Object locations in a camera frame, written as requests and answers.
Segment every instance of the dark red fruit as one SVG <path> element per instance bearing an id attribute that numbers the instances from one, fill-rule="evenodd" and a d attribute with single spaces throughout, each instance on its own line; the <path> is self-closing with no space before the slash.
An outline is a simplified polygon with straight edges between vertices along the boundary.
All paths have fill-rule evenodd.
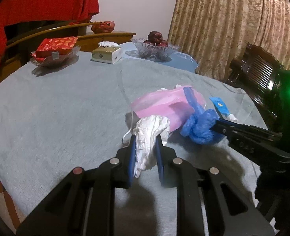
<path id="1" fill-rule="evenodd" d="M 153 42 L 150 42 L 150 41 L 148 41 L 148 40 L 143 41 L 143 42 L 155 46 L 155 44 L 154 44 Z"/>
<path id="2" fill-rule="evenodd" d="M 160 43 L 163 40 L 163 35 L 160 32 L 152 31 L 148 35 L 148 40 L 153 43 Z"/>
<path id="3" fill-rule="evenodd" d="M 162 40 L 161 43 L 157 43 L 158 47 L 168 47 L 168 42 L 166 40 Z"/>

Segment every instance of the white label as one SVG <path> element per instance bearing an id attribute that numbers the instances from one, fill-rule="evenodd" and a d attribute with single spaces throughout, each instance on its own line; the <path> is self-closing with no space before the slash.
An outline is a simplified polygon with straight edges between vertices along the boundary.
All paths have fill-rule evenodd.
<path id="1" fill-rule="evenodd" d="M 51 54 L 52 54 L 52 59 L 53 60 L 56 60 L 56 59 L 60 58 L 59 52 L 52 52 Z"/>

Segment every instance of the floral curtain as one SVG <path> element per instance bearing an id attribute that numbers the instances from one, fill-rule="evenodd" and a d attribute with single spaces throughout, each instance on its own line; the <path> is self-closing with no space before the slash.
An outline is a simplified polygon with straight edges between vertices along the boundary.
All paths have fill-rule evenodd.
<path id="1" fill-rule="evenodd" d="M 168 41 L 200 64 L 196 73 L 224 80 L 246 44 L 261 46 L 290 69 L 289 0 L 177 0 Z"/>

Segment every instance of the white wall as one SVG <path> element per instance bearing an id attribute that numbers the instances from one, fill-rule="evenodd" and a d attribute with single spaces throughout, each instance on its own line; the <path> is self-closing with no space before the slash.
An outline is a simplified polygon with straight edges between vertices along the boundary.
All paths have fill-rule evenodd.
<path id="1" fill-rule="evenodd" d="M 168 38 L 176 0 L 99 0 L 100 13 L 92 21 L 114 21 L 115 30 L 146 38 L 159 31 Z"/>

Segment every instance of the red curtain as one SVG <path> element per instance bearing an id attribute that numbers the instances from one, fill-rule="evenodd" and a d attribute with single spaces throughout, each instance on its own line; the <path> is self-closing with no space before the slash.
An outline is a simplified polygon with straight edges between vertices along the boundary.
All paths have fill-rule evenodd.
<path id="1" fill-rule="evenodd" d="M 4 27 L 41 20 L 85 20 L 99 13 L 98 0 L 3 0 L 0 3 L 0 62 L 6 48 Z"/>

